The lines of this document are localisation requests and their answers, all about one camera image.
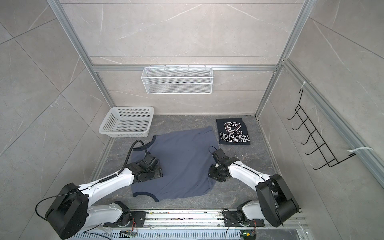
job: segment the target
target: black wire rack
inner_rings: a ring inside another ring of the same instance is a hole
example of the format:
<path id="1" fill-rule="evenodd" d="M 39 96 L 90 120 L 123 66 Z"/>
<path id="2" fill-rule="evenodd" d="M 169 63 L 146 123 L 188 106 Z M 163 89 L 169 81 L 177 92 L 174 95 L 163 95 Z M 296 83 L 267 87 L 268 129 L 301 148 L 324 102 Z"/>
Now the black wire rack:
<path id="1" fill-rule="evenodd" d="M 325 167 L 326 165 L 328 165 L 328 167 L 333 167 L 333 166 L 335 166 L 337 164 L 340 164 L 340 163 L 344 162 L 348 158 L 351 158 L 351 157 L 355 156 L 356 154 L 352 153 L 352 154 L 348 155 L 347 158 L 345 158 L 345 159 L 343 159 L 341 161 L 337 160 L 337 158 L 335 157 L 335 155 L 333 154 L 333 152 L 329 148 L 328 144 L 325 142 L 324 138 L 322 137 L 320 132 L 317 130 L 316 126 L 313 124 L 312 120 L 308 117 L 307 113 L 304 111 L 304 109 L 300 105 L 301 97 L 303 96 L 303 89 L 300 89 L 299 94 L 300 94 L 300 99 L 299 99 L 299 104 L 297 104 L 297 106 L 295 108 L 295 114 L 291 118 L 287 118 L 287 120 L 292 120 L 296 115 L 300 118 L 301 125 L 298 128 L 296 128 L 296 129 L 294 129 L 294 128 L 292 128 L 292 129 L 293 130 L 298 130 L 301 126 L 304 126 L 307 129 L 307 131 L 309 133 L 309 136 L 307 138 L 307 141 L 305 143 L 301 142 L 301 144 L 303 144 L 303 145 L 307 144 L 310 138 L 312 138 L 314 143 L 316 144 L 316 149 L 315 150 L 313 150 L 311 153 L 305 153 L 305 154 L 306 155 L 311 155 L 312 153 L 314 153 L 317 150 L 319 150 L 319 152 L 321 153 L 321 156 L 325 160 L 326 164 L 324 164 L 324 165 L 322 165 L 321 167 L 318 167 L 318 168 L 314 168 L 313 167 L 313 169 L 314 170 L 318 170 L 318 169 L 320 169 L 322 167 Z M 298 113 L 299 110 L 302 110 L 302 112 L 304 113 L 304 117 L 300 116 L 300 114 Z M 322 142 L 316 141 L 315 138 L 313 137 L 314 134 L 318 134 L 320 136 Z M 321 147 L 326 147 L 326 149 L 328 149 L 329 152 L 331 153 L 331 160 L 330 161 L 328 161 L 327 158 L 325 157 L 324 152 L 321 149 Z"/>

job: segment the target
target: white plastic basket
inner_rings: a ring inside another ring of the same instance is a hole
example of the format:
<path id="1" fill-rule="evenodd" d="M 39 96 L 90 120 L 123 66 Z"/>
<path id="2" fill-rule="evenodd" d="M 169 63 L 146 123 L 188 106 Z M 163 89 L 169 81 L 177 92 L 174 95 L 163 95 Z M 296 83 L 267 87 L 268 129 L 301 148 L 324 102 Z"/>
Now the white plastic basket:
<path id="1" fill-rule="evenodd" d="M 153 107 L 114 107 L 105 116 L 99 133 L 110 137 L 147 137 Z"/>
<path id="2" fill-rule="evenodd" d="M 141 75 L 148 94 L 211 93 L 211 67 L 146 67 Z"/>

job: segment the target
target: zip tie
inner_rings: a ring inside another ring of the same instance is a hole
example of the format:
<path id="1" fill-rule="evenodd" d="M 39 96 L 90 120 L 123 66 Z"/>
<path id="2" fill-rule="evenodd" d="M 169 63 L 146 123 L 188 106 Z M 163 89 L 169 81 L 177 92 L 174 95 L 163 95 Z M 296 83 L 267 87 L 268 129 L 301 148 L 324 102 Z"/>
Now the zip tie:
<path id="1" fill-rule="evenodd" d="M 370 149 L 370 150 L 373 150 L 373 148 L 371 148 L 371 147 L 358 147 L 358 148 L 350 149 L 350 150 L 347 150 L 347 151 L 348 152 L 354 152 L 354 151 L 360 150 L 360 149 Z"/>
<path id="2" fill-rule="evenodd" d="M 303 85 L 301 86 L 301 88 L 303 88 L 303 87 L 304 87 L 304 84 L 306 84 L 306 83 L 310 83 L 310 82 L 306 82 L 306 81 L 304 81 L 304 82 L 303 82 Z"/>

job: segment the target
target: robotic arm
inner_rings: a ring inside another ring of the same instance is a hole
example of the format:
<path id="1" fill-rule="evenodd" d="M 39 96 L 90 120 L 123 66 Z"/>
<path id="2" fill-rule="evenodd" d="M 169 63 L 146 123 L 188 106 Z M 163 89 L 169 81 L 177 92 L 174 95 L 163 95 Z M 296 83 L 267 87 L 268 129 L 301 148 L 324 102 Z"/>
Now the robotic arm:
<path id="1" fill-rule="evenodd" d="M 147 150 L 144 159 L 127 164 L 133 146 L 138 141 L 141 142 L 137 140 L 131 146 L 119 171 L 90 183 L 79 186 L 70 183 L 62 188 L 45 214 L 45 220 L 61 239 L 70 238 L 83 227 L 108 222 L 124 227 L 129 223 L 130 210 L 120 201 L 109 205 L 92 205 L 122 187 L 163 176 L 161 168 L 157 166 L 159 160 Z"/>
<path id="2" fill-rule="evenodd" d="M 280 175 L 260 173 L 235 157 L 227 157 L 222 149 L 214 151 L 212 155 L 216 165 L 211 165 L 209 177 L 219 182 L 233 177 L 257 192 L 258 202 L 248 201 L 237 208 L 240 222 L 265 218 L 272 226 L 278 227 L 298 212 L 299 205 Z"/>

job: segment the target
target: work surface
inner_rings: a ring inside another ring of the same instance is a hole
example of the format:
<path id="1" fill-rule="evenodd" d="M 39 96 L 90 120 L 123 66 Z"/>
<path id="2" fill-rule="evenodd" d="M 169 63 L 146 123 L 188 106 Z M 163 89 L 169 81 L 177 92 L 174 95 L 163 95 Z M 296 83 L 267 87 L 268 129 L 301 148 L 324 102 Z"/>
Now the work surface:
<path id="1" fill-rule="evenodd" d="M 212 126 L 218 140 L 217 118 L 242 118 L 247 126 L 251 145 L 221 145 L 227 156 L 237 157 L 249 167 L 266 174 L 274 174 L 267 146 L 254 116 L 154 116 L 146 138 L 149 142 L 153 135 Z M 101 171 L 100 177 L 118 171 L 136 138 L 115 138 L 113 146 Z M 165 199 L 155 202 L 151 197 L 132 196 L 131 187 L 123 187 L 97 202 L 97 205 L 122 201 L 131 209 L 169 209 L 169 208 L 236 208 L 247 200 L 257 200 L 256 192 L 243 182 L 229 178 L 226 182 L 216 182 L 213 189 L 203 196 L 184 199 Z"/>

